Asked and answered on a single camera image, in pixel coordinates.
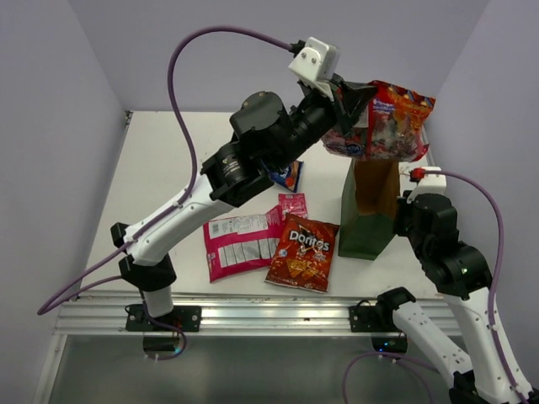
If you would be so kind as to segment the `red snack mix bag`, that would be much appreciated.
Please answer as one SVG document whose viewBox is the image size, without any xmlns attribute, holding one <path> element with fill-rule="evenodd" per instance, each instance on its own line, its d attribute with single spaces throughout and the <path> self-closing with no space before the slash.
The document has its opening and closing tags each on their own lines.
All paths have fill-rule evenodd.
<svg viewBox="0 0 539 404">
<path fill-rule="evenodd" d="M 389 82 L 370 84 L 377 93 L 351 132 L 343 136 L 331 130 L 322 138 L 325 149 L 361 161 L 417 162 L 429 150 L 423 129 L 436 98 Z"/>
</svg>

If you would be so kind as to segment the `green paper bag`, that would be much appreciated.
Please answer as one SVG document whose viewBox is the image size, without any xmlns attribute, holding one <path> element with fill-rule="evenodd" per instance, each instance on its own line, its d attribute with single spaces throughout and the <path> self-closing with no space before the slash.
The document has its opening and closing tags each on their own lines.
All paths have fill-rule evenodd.
<svg viewBox="0 0 539 404">
<path fill-rule="evenodd" d="M 353 160 L 344 181 L 338 255 L 374 261 L 394 237 L 398 162 Z"/>
</svg>

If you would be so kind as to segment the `large pink snack bag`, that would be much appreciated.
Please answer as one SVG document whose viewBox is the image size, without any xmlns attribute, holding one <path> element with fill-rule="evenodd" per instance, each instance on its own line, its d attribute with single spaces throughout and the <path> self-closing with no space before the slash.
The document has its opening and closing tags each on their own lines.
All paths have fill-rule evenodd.
<svg viewBox="0 0 539 404">
<path fill-rule="evenodd" d="M 284 229 L 282 209 L 213 220 L 203 225 L 209 279 L 215 282 L 267 267 Z"/>
</svg>

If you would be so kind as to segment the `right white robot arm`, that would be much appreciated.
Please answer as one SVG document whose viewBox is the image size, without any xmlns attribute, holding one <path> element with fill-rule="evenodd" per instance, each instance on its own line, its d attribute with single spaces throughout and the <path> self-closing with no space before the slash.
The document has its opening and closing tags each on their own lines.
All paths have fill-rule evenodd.
<svg viewBox="0 0 539 404">
<path fill-rule="evenodd" d="M 466 347 L 458 348 L 403 287 L 377 297 L 376 323 L 412 338 L 448 385 L 451 402 L 536 403 L 538 390 L 520 370 L 497 308 L 488 303 L 493 279 L 487 261 L 460 241 L 456 223 L 456 209 L 442 194 L 407 191 L 398 198 L 394 232 L 408 239 Z"/>
</svg>

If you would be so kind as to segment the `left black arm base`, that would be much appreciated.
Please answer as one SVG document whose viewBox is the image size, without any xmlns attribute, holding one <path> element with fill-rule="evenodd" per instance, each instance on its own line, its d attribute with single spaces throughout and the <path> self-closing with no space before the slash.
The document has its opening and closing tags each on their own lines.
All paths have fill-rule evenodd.
<svg viewBox="0 0 539 404">
<path fill-rule="evenodd" d="M 127 315 L 125 329 L 128 332 L 166 332 L 180 329 L 183 332 L 198 332 L 202 319 L 200 306 L 174 306 L 165 316 L 150 320 L 142 304 L 132 304 L 124 308 Z"/>
</svg>

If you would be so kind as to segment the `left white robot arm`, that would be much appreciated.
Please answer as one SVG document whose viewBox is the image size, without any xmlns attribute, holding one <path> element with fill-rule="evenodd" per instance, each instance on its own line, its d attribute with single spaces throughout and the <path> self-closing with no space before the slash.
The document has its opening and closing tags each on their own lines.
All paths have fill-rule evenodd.
<svg viewBox="0 0 539 404">
<path fill-rule="evenodd" d="M 287 109 L 273 92 L 243 101 L 229 122 L 232 139 L 195 170 L 184 192 L 146 219 L 111 229 L 124 242 L 120 276 L 141 292 L 145 319 L 156 330 L 175 319 L 171 285 L 176 280 L 169 251 L 208 221 L 238 208 L 272 186 L 270 174 L 283 170 L 330 130 L 347 135 L 377 93 L 373 84 L 328 81 L 329 93 L 301 85 L 304 98 Z"/>
</svg>

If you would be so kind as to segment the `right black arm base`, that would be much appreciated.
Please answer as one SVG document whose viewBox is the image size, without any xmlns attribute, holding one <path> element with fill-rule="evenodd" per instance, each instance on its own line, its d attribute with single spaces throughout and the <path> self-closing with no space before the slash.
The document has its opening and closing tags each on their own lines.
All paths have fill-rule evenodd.
<svg viewBox="0 0 539 404">
<path fill-rule="evenodd" d="M 350 331 L 399 332 L 393 322 L 392 314 L 408 302 L 416 302 L 416 298 L 404 287 L 380 294 L 374 305 L 369 305 L 367 300 L 361 300 L 348 308 Z"/>
</svg>

